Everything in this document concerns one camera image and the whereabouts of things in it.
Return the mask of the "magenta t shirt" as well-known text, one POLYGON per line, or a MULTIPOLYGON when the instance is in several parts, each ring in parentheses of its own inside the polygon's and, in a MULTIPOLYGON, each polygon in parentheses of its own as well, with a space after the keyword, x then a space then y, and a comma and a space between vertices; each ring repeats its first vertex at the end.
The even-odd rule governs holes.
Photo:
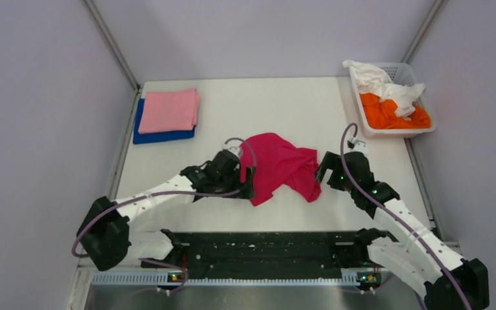
POLYGON ((250 199, 254 207, 270 200, 273 192, 283 185, 309 203, 319 198, 322 190, 315 180, 319 168, 317 150, 296 147, 272 132, 248 138, 241 148, 241 165, 256 167, 254 197, 250 199))

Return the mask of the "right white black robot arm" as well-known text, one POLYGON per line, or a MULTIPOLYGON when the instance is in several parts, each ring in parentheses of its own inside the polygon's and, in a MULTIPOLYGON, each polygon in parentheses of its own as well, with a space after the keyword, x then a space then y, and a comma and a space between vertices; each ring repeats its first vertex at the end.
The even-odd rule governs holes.
POLYGON ((382 229, 357 233, 353 258, 376 263, 410 286, 426 309, 486 309, 490 304, 487 267, 450 249, 406 207, 390 185, 377 181, 361 152, 327 152, 315 172, 327 171, 332 189, 348 192, 354 204, 382 229))

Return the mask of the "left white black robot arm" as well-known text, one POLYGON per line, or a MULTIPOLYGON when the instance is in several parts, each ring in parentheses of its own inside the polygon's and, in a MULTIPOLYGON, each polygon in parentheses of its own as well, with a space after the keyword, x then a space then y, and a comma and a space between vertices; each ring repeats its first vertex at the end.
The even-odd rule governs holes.
POLYGON ((146 258, 173 267, 181 259, 180 243, 161 229, 151 229, 150 223, 164 211, 202 198, 254 198, 256 169, 256 160, 243 164, 237 153, 223 149, 212 160, 188 166, 149 190, 114 201, 100 197, 77 230, 72 254, 89 258, 98 271, 146 258))

